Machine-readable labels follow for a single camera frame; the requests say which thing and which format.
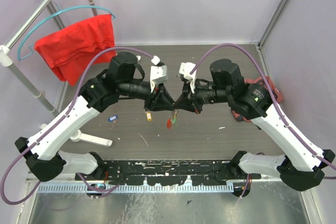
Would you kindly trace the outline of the metal key holder red handle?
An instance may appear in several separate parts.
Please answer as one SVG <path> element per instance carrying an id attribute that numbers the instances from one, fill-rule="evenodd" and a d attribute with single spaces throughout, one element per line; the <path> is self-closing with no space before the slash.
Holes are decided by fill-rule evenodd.
<path id="1" fill-rule="evenodd" d="M 167 120 L 166 127 L 168 129 L 171 129 L 174 126 L 177 126 L 177 116 L 178 116 L 179 110 L 175 109 L 171 112 L 170 117 Z"/>

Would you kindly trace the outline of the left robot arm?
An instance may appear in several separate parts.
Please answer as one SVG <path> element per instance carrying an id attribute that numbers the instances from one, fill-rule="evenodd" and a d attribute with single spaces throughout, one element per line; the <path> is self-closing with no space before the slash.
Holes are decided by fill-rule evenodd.
<path id="1" fill-rule="evenodd" d="M 48 182 L 62 173 L 81 173 L 93 180 L 103 179 L 107 166 L 97 153 L 66 153 L 60 148 L 83 125 L 117 103 L 120 96 L 144 100 L 146 113 L 173 111 L 174 100 L 163 84 L 167 80 L 167 66 L 158 58 L 152 63 L 150 80 L 146 82 L 136 55 L 118 53 L 107 69 L 80 88 L 69 107 L 52 122 L 30 138 L 20 137 L 15 145 L 35 177 Z M 140 79 L 134 77 L 136 71 L 141 74 Z"/>

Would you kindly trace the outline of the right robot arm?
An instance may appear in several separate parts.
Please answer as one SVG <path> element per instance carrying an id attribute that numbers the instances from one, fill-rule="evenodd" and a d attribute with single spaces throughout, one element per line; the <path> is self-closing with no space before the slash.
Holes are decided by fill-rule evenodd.
<path id="1" fill-rule="evenodd" d="M 229 162 L 233 177 L 263 174 L 280 178 L 296 191 L 318 186 L 325 177 L 324 158 L 332 162 L 335 153 L 322 150 L 309 141 L 285 115 L 265 83 L 246 83 L 237 64 L 229 59 L 214 61 L 209 69 L 212 80 L 196 78 L 195 64 L 181 63 L 178 77 L 184 82 L 177 109 L 201 113 L 205 104 L 227 103 L 233 112 L 267 133 L 284 152 L 265 156 L 239 151 Z"/>

